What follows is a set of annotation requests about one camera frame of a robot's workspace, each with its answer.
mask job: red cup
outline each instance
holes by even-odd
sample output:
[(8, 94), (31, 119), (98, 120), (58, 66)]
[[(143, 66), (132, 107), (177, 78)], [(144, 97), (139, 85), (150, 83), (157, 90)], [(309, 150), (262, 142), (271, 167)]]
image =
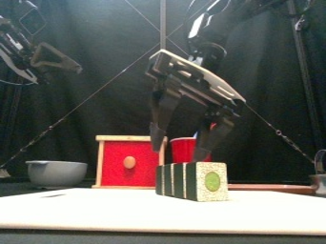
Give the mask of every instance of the red cup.
[[(181, 137), (170, 141), (173, 149), (174, 163), (190, 163), (193, 160), (194, 150), (197, 147), (195, 137)], [(211, 162), (211, 156), (207, 157), (205, 162)]]

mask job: white table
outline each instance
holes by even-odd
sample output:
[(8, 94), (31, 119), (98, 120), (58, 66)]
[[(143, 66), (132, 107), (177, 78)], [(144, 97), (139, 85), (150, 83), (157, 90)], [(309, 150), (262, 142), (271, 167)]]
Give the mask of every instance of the white table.
[(0, 229), (181, 234), (325, 235), (326, 198), (230, 191), (195, 202), (154, 190), (68, 189), (0, 198)]

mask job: green sticker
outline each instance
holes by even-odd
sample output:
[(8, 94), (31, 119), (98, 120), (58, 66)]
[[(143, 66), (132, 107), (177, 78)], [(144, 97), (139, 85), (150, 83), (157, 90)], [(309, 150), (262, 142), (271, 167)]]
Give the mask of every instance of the green sticker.
[(219, 174), (210, 172), (205, 177), (205, 186), (211, 192), (217, 192), (221, 186)]

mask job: gray bowl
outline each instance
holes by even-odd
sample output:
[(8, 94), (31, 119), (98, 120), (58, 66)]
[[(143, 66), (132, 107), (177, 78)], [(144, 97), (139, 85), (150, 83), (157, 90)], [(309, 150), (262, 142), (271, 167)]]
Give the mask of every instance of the gray bowl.
[(68, 188), (79, 184), (87, 164), (67, 161), (27, 161), (31, 182), (42, 188)]

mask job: wooden box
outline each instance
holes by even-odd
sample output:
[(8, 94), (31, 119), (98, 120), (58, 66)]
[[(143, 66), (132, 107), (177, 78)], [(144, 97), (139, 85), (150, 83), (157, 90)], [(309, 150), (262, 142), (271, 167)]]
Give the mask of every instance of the wooden box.
[(151, 149), (150, 137), (99, 135), (96, 182), (94, 188), (155, 189), (155, 169), (165, 164), (165, 138), (161, 151)]

